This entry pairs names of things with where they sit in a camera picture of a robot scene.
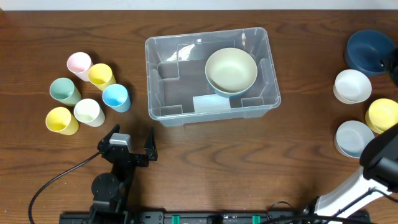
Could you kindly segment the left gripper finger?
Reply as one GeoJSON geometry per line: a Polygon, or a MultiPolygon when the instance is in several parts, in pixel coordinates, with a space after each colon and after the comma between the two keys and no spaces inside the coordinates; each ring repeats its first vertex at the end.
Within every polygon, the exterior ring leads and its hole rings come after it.
{"type": "Polygon", "coordinates": [[[98,143],[98,149],[107,149],[110,145],[110,139],[114,133],[119,133],[120,125],[116,124],[114,128],[98,143]]]}
{"type": "Polygon", "coordinates": [[[148,161],[157,161],[158,152],[155,145],[155,138],[154,138],[154,128],[151,127],[149,134],[146,139],[146,143],[144,145],[144,149],[146,151],[146,157],[148,161]]]}

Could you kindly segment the white small bowl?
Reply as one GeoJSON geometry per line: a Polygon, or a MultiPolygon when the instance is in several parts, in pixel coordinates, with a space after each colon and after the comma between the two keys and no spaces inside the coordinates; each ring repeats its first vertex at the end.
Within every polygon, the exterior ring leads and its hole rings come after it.
{"type": "Polygon", "coordinates": [[[347,69],[340,72],[333,84],[335,97],[345,104],[356,104],[366,101],[372,93],[369,78],[360,71],[347,69]]]}

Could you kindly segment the yellow small bowl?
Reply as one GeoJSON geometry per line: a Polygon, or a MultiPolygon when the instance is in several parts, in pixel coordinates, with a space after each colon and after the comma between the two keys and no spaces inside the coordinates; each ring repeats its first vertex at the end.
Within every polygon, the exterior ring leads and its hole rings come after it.
{"type": "Polygon", "coordinates": [[[373,132],[382,134],[397,124],[397,102],[387,98],[373,101],[365,114],[365,122],[373,132]]]}

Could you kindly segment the light blue small bowl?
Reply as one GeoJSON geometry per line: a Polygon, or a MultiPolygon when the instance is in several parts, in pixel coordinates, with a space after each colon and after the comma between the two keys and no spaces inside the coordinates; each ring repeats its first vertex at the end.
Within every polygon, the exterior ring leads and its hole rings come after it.
{"type": "Polygon", "coordinates": [[[374,134],[367,125],[360,121],[350,120],[338,127],[334,144],[342,155],[359,159],[364,148],[373,139],[374,134]]]}

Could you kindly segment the dark blue large bowl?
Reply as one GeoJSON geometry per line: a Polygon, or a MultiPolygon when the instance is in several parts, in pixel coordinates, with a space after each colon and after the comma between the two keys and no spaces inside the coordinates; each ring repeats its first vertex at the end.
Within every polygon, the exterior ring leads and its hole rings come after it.
{"type": "Polygon", "coordinates": [[[249,91],[249,88],[248,88],[248,89],[246,89],[246,90],[244,90],[244,91],[240,91],[240,92],[237,92],[237,93],[227,93],[227,92],[223,92],[223,91],[221,91],[221,90],[218,90],[217,88],[215,88],[215,87],[214,87],[213,85],[211,85],[211,84],[209,84],[209,87],[210,87],[217,95],[220,95],[220,96],[225,97],[225,98],[237,98],[237,97],[240,97],[240,96],[244,95],[246,92],[249,91]]]}

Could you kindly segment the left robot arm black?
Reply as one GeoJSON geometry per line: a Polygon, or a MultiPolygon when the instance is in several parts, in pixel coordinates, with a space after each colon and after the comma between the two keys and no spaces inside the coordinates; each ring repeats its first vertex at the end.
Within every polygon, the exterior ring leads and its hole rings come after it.
{"type": "Polygon", "coordinates": [[[126,210],[129,191],[137,167],[147,167],[158,158],[154,128],[150,128],[144,144],[145,154],[132,152],[131,137],[121,134],[120,125],[115,127],[98,143],[101,157],[111,163],[110,172],[98,175],[92,185],[93,205],[89,223],[129,223],[134,219],[126,210]]]}

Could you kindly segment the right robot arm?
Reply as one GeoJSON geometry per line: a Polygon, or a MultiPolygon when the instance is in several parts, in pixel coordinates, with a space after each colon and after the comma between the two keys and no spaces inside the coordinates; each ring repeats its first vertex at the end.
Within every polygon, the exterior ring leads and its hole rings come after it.
{"type": "Polygon", "coordinates": [[[318,197],[312,213],[324,223],[343,223],[370,202],[397,192],[397,121],[371,140],[359,169],[334,191],[318,197]]]}

